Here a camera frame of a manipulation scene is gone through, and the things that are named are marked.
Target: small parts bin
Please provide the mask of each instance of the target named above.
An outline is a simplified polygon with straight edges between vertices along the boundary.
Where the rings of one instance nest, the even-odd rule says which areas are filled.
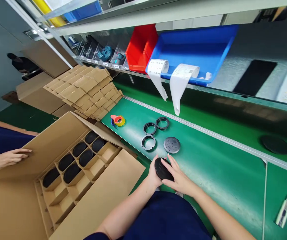
[[[158,41],[155,24],[136,26],[126,50],[129,69],[146,73],[151,54]]]
[[[165,79],[170,79],[181,63],[199,66],[198,77],[190,78],[189,83],[207,86],[215,79],[237,31],[238,25],[228,25],[161,33],[150,59],[168,60],[168,73],[161,73]],[[212,77],[200,79],[206,78],[207,72]]]

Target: black round lid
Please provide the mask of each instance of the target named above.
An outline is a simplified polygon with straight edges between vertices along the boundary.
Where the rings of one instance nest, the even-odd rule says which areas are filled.
[[[70,165],[63,174],[63,180],[65,183],[70,183],[80,171],[81,169],[76,163]]]
[[[162,164],[161,159],[163,159],[166,163],[168,163],[169,165],[171,165],[168,160],[164,159],[164,158],[157,158],[156,162],[154,164],[154,167],[156,169],[156,173],[158,175],[158,177],[163,180],[163,179],[168,179],[170,181],[174,181],[174,178],[172,176],[172,174],[168,171],[168,169]]]
[[[49,172],[47,172],[47,174],[44,176],[43,181],[42,181],[42,185],[47,188],[51,185],[51,183],[54,182],[54,180],[57,179],[57,177],[59,177],[59,172],[58,170],[54,167],[52,168]]]
[[[281,138],[265,135],[261,136],[260,140],[263,146],[270,152],[282,155],[287,154],[287,142]]]
[[[80,165],[82,167],[85,167],[88,164],[88,162],[90,162],[90,160],[93,158],[93,156],[94,153],[90,149],[84,151],[79,158]]]
[[[105,143],[106,143],[106,141],[103,140],[102,138],[97,138],[92,144],[92,150],[94,152],[99,152]]]
[[[87,148],[87,145],[84,142],[78,143],[72,150],[72,154],[75,157],[79,157],[79,155]]]
[[[60,171],[64,171],[66,170],[67,167],[69,167],[69,165],[74,161],[73,156],[69,153],[67,155],[65,155],[63,158],[61,158],[59,164],[58,164],[58,168]]]
[[[96,139],[97,136],[98,134],[96,134],[95,132],[93,131],[89,132],[85,138],[86,143],[91,144]]]
[[[180,150],[180,142],[175,137],[168,137],[164,140],[163,147],[168,153],[177,153]]]

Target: green conveyor belt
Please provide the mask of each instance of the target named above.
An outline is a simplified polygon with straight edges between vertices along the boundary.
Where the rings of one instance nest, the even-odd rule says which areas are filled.
[[[122,115],[126,123],[115,129],[110,115]],[[227,143],[170,119],[168,129],[157,130],[153,151],[141,148],[143,125],[155,122],[160,114],[126,99],[106,115],[102,122],[150,160],[166,156],[163,141],[176,137],[181,149],[173,154],[182,170],[199,184],[257,239],[262,236],[265,167],[261,159]]]

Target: black gasket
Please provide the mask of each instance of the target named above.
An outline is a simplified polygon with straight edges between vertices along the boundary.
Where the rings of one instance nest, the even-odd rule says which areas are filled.
[[[147,127],[149,127],[149,126],[154,126],[154,131],[153,131],[153,133],[147,133],[147,132],[146,132],[146,129],[147,129]],[[156,133],[156,130],[157,130],[157,125],[156,125],[155,123],[153,123],[153,122],[146,123],[146,124],[143,126],[143,132],[144,132],[144,134],[146,134],[146,135],[153,135],[153,134]]]
[[[147,138],[152,138],[153,141],[154,141],[154,144],[153,144],[153,146],[152,146],[151,148],[146,148],[146,147],[143,145],[144,140],[146,140]],[[156,139],[155,139],[154,136],[152,136],[152,135],[146,135],[146,136],[144,136],[143,139],[141,140],[141,147],[142,147],[144,150],[146,150],[146,151],[149,151],[149,150],[153,149],[155,146],[156,146]]]
[[[165,127],[159,127],[158,123],[161,122],[161,121],[166,121],[167,122],[167,125]],[[156,120],[156,126],[157,128],[161,129],[161,130],[165,130],[169,127],[169,119],[166,118],[166,117],[159,117],[157,120]]]

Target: blue object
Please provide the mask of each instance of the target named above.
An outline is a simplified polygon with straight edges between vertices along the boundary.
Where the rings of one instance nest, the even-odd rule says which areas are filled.
[[[155,192],[126,234],[118,238],[121,239],[211,240],[211,237],[187,200],[174,193]],[[97,232],[84,240],[109,240],[109,238],[104,233]]]
[[[101,12],[102,8],[99,1],[95,1],[71,12],[65,13],[64,16],[68,20],[68,22],[75,22],[87,17],[97,15]]]
[[[180,63],[199,66],[198,77],[190,78],[189,83],[206,86],[217,76],[238,28],[227,25],[161,33],[150,59],[168,60],[168,73],[161,73],[165,79],[170,79]],[[212,73],[210,80],[199,79],[205,78],[207,72]]]
[[[106,62],[109,59],[111,59],[112,55],[113,55],[113,50],[110,46],[106,46],[104,49],[102,49],[102,52],[98,52],[98,57],[103,62]]]
[[[34,136],[0,127],[0,154],[22,148],[33,138]]]

